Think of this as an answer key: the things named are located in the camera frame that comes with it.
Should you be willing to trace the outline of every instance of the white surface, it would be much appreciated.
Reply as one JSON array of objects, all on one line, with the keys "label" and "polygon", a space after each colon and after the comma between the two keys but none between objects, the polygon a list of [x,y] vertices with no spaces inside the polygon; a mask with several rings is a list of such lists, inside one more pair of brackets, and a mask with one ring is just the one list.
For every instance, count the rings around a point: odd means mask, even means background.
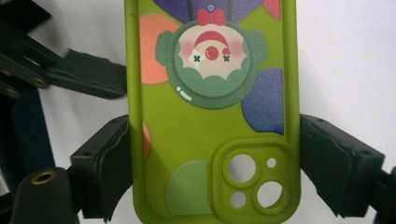
[{"label": "white surface", "polygon": [[[64,55],[66,48],[125,64],[122,0],[35,0],[53,19],[32,36]],[[387,155],[396,165],[396,2],[298,1],[301,112],[326,119]],[[126,98],[102,100],[51,87],[40,92],[58,166],[109,120],[127,114]],[[301,205],[287,223],[373,223],[335,217],[303,175]],[[81,223],[102,223],[81,220]],[[140,223],[132,192],[111,223]]]}]

